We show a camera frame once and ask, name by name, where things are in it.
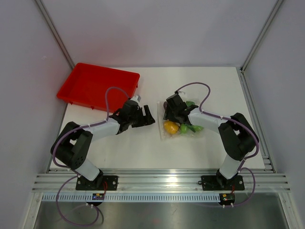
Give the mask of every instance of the black mounting plate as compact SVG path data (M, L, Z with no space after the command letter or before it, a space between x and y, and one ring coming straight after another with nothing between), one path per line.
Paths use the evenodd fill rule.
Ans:
M233 185L235 191L244 190L244 180L241 175L232 178L231 182L221 188L216 180L216 175L205 175L201 176L201 181L198 181L199 185L202 185L204 191L232 191Z
M104 191L103 183L107 183L107 191L116 191L118 187L118 176L103 176L101 185L98 188L92 189L90 187L90 182L85 179L83 176L77 178L76 182L76 190L78 191L90 191L90 190L97 190L97 191Z

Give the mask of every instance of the red plastic tray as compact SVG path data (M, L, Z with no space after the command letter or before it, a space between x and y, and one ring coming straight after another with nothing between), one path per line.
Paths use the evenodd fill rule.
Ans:
M57 97L70 104L106 111L106 90L113 86L120 87L132 97L139 78L138 73L78 63ZM121 108L125 101L126 95L121 91L112 89L108 92L110 112Z

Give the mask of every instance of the clear plastic bag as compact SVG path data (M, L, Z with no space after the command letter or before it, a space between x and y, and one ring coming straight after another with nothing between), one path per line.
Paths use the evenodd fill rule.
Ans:
M180 97L186 102L187 105L195 104L199 105L199 100L194 98L188 98L186 93L179 91ZM164 113L166 109L166 101L158 101L158 123L161 139L175 138L179 136L183 137L202 137L203 127L195 125L187 125L164 120Z

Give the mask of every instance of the gray wall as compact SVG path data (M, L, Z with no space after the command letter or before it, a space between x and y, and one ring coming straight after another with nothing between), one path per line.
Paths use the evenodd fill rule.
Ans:
M33 1L2 0L0 31L0 227L15 229L49 161L70 68Z
M305 219L305 1L286 1L246 77L279 172Z
M43 0L75 63L241 66L276 0Z

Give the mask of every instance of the white tabletop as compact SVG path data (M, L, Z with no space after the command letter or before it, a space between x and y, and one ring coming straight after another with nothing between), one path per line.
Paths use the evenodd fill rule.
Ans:
M129 128L127 131L93 141L87 158L99 168L115 169L210 169L219 168L226 152L220 136L204 129L203 137L179 136L161 141L157 102L165 101L180 86L203 82L211 87L211 95L203 109L222 115L242 113L252 125L244 94L233 67L162 67L119 68L140 74L135 94L141 96L141 106L148 105L156 123ZM185 90L188 97L202 100L207 89L191 85ZM69 104L62 128L70 121L88 124L102 120L106 112ZM261 154L246 161L248 168L264 168Z

